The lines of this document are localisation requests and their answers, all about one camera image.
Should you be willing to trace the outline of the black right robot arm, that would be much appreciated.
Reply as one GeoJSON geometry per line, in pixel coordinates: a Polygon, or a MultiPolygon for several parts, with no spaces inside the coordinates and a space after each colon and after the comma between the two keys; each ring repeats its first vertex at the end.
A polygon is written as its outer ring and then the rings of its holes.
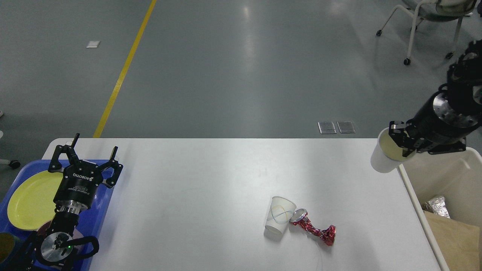
{"type": "Polygon", "coordinates": [[[391,121],[388,134],[403,158],[463,152],[466,137],[481,126],[482,41],[471,41],[451,64],[446,82],[406,122],[391,121]]]}

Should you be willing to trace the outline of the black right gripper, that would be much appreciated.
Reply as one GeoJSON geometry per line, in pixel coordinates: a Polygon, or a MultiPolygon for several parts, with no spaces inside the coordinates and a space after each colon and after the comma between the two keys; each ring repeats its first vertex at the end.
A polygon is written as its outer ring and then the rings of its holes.
{"type": "Polygon", "coordinates": [[[481,126],[481,104],[471,95],[438,91],[416,115],[390,121],[389,136],[407,158],[413,153],[443,154],[466,150],[466,137],[481,126]]]}

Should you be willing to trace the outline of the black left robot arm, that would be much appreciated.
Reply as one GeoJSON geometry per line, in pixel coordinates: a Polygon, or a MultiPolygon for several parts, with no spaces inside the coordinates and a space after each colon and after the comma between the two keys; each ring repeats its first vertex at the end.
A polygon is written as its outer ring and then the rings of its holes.
{"type": "Polygon", "coordinates": [[[35,270],[35,263],[71,271],[77,262],[93,257],[99,251],[98,237],[84,234],[75,238],[81,213],[99,202],[99,188],[115,187],[124,168],[116,159],[118,147],[114,146],[110,158],[97,164],[77,156],[76,134],[67,145],[56,146],[47,168],[48,173],[60,173],[61,180],[53,197],[54,215],[45,230],[33,230],[19,249],[12,249],[4,271],[35,270]]]}

